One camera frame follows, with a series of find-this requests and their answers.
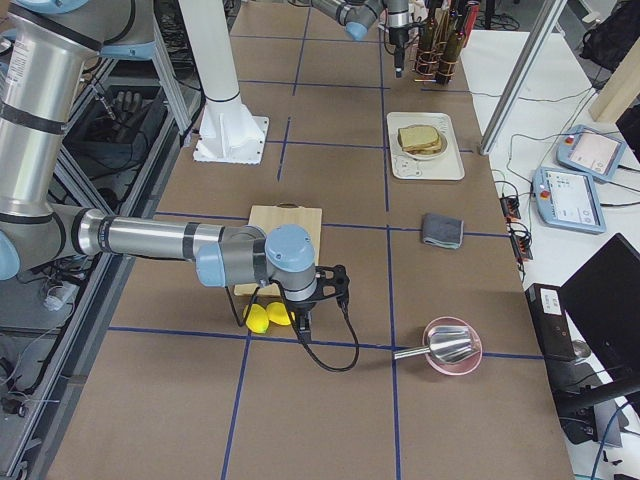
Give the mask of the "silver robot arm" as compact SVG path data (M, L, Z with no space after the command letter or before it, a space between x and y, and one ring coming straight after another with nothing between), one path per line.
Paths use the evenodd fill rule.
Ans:
M370 27L383 12L386 13L386 25L389 42L394 46L395 76L401 78L404 73L405 51L409 42L412 22L407 0L365 0L309 1L308 4L343 26L353 40L362 40Z
M85 64L147 60L156 51L149 1L13 1L16 38L1 95L1 276L73 254L192 261L202 284L277 285L302 340L320 301L349 302L343 266L321 267L309 234L284 225L163 223L51 205L47 192Z

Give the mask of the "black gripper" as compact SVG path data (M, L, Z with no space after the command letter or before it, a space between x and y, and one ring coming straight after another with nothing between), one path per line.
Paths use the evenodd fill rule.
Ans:
M391 26L388 28L389 43L393 46L394 72L396 78L401 78L404 72L404 52L409 41L409 25Z
M333 267L316 266L315 276L308 287L301 291L285 291L286 301L297 313L297 325L301 334L311 333L311 310L316 304L335 300L343 309L349 304L349 284L346 267L338 264Z

